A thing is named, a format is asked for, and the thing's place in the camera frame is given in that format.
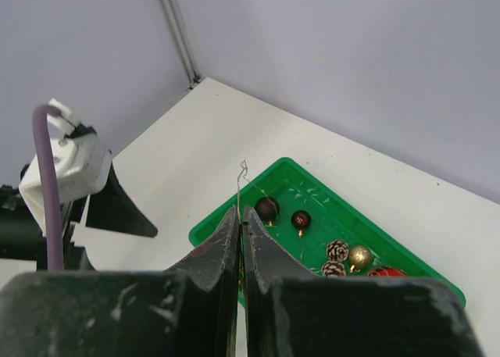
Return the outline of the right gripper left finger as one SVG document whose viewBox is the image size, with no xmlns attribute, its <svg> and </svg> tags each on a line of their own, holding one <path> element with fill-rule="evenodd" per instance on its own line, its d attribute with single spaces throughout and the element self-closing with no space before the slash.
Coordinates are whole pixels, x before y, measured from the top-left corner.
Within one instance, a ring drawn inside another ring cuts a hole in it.
<svg viewBox="0 0 500 357">
<path fill-rule="evenodd" d="M 232 356 L 239 221 L 167 270 L 25 273 L 1 291 L 4 356 Z"/>
</svg>

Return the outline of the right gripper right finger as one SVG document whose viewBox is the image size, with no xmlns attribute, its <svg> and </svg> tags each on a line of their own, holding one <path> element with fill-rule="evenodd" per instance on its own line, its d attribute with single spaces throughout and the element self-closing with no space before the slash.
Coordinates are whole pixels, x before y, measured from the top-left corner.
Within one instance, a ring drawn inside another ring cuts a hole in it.
<svg viewBox="0 0 500 357">
<path fill-rule="evenodd" d="M 478 356 L 461 301 L 429 277 L 313 273 L 246 207 L 242 227 L 250 356 Z"/>
</svg>

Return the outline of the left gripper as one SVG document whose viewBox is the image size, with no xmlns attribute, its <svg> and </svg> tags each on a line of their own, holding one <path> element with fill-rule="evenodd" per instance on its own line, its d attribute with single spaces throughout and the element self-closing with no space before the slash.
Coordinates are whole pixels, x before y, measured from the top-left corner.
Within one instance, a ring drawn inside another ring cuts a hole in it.
<svg viewBox="0 0 500 357">
<path fill-rule="evenodd" d="M 86 249 L 72 242 L 87 200 L 82 198 L 62 206 L 62 245 L 65 270 L 93 270 Z M 158 228 L 141 212 L 120 185 L 113 164 L 104 188 L 90 196 L 86 227 L 138 237 L 154 238 Z M 47 241 L 19 190 L 1 186 L 1 258 L 36 262 L 46 270 Z"/>
</svg>

